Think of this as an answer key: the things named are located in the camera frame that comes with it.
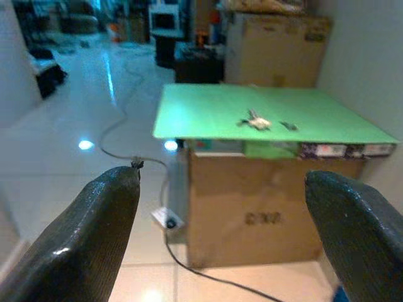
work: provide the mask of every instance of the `glossy white floor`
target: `glossy white floor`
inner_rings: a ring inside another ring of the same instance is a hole
[[[7,201],[21,236],[34,241],[77,195],[105,170],[129,164],[103,154],[97,145],[83,151],[81,140],[96,144],[127,104],[130,120],[106,139],[122,155],[175,162],[152,125],[165,83],[173,71],[157,67],[151,47],[124,50],[96,44],[57,60],[69,78],[40,107],[0,133],[0,198]],[[136,88],[141,74],[143,83]],[[157,207],[163,170],[147,164],[130,242],[111,302],[265,301],[253,294],[193,276],[174,264],[150,218]],[[175,247],[184,259],[184,246]],[[330,301],[332,289],[316,262],[211,269],[209,274],[238,281],[288,302]]]

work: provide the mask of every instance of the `tile floor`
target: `tile floor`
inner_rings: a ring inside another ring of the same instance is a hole
[[[55,55],[69,73],[67,82],[13,127],[0,131],[0,198],[21,236],[31,242],[85,183],[109,168],[128,164],[103,154],[97,146],[87,151],[78,148],[84,139],[97,144],[101,132],[121,117],[122,106],[129,121],[107,137],[107,148],[122,155],[155,157],[183,171],[176,156],[151,135],[163,84],[172,82],[174,75],[155,65],[152,47],[124,50],[95,43],[90,49],[77,48],[73,55]],[[143,82],[137,87],[140,78]],[[147,164],[142,171],[139,210],[110,301],[264,301],[193,276],[174,264],[149,215],[157,207],[163,173],[155,164]],[[171,193],[186,196],[182,189],[175,186]],[[175,246],[174,251],[185,258],[184,245]],[[332,289],[316,262],[207,272],[287,302],[331,300]]]

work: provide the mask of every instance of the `green board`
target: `green board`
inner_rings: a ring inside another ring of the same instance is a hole
[[[270,131],[248,125],[248,110],[273,123]],[[280,122],[298,126],[287,130]],[[170,84],[164,88],[156,138],[211,138],[283,142],[398,143],[316,89]]]

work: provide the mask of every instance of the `blue object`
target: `blue object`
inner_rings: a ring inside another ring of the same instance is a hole
[[[348,302],[346,293],[344,292],[344,289],[341,286],[338,288],[338,291],[336,291],[333,302]]]

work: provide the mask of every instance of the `black cable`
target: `black cable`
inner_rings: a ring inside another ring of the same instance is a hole
[[[139,76],[139,77],[140,77],[140,80],[139,80],[138,82],[136,82],[136,85],[134,85],[134,86],[135,86],[134,90],[136,90],[136,89],[141,85],[141,83],[143,83],[144,77],[142,77],[142,75],[138,74],[137,72],[132,72],[131,70],[129,70],[129,69],[127,68],[127,62],[125,62],[123,66],[124,66],[124,69],[126,70],[126,72],[127,72],[128,74],[130,74],[131,76]],[[113,154],[113,153],[107,151],[107,149],[105,149],[104,146],[103,146],[105,137],[106,137],[109,133],[111,133],[113,130],[117,129],[119,126],[122,126],[122,125],[123,125],[124,123],[126,123],[126,121],[128,120],[128,114],[127,114],[127,111],[126,111],[127,104],[128,104],[128,101],[122,106],[122,114],[123,114],[122,119],[120,119],[120,120],[114,122],[114,123],[113,123],[112,125],[110,125],[107,129],[105,129],[105,130],[102,132],[102,134],[100,135],[99,140],[98,140],[98,141],[99,141],[99,147],[100,147],[101,151],[104,152],[106,155],[109,155],[109,156],[114,157],[114,158],[116,158],[116,159],[142,160],[142,161],[148,161],[148,162],[156,162],[156,163],[162,165],[162,166],[165,168],[165,170],[166,170],[166,175],[165,175],[164,181],[162,182],[161,190],[160,190],[160,192],[159,192],[159,204],[160,204],[161,207],[163,207],[163,206],[164,206],[164,192],[165,192],[165,190],[166,190],[166,188],[167,188],[167,185],[169,184],[169,180],[170,180],[169,168],[168,168],[167,164],[164,163],[163,161],[159,160],[159,159],[153,159],[153,158],[151,158],[151,157],[122,156],[122,155],[118,155],[118,154]],[[212,280],[212,281],[216,281],[216,282],[220,282],[220,283],[223,283],[223,284],[228,284],[228,285],[231,285],[231,286],[235,286],[235,287],[237,287],[237,288],[243,289],[243,290],[245,290],[245,291],[249,291],[249,292],[252,293],[252,294],[257,294],[257,295],[260,296],[260,297],[263,297],[263,298],[272,300],[272,301],[274,301],[274,302],[284,302],[283,300],[277,299],[276,297],[270,296],[269,294],[266,294],[266,293],[264,293],[264,292],[258,291],[257,289],[253,289],[253,288],[250,288],[250,287],[248,287],[248,286],[245,286],[245,285],[242,285],[242,284],[233,282],[233,281],[229,281],[229,280],[225,280],[225,279],[220,279],[220,278],[216,278],[216,277],[213,277],[213,276],[209,276],[209,275],[204,274],[204,273],[202,273],[202,272],[200,272],[200,271],[197,271],[197,270],[195,270],[195,269],[192,269],[191,267],[188,267],[186,264],[182,263],[182,262],[174,255],[174,253],[173,253],[171,247],[170,247],[169,244],[168,244],[166,232],[164,232],[164,243],[165,243],[165,246],[166,246],[166,248],[167,248],[169,254],[171,255],[172,259],[177,263],[177,265],[179,265],[179,266],[182,267],[183,269],[186,269],[186,270],[189,271],[189,272],[192,272],[192,273],[196,274],[197,276],[204,277],[204,278],[206,278],[206,279],[209,279],[209,280]]]

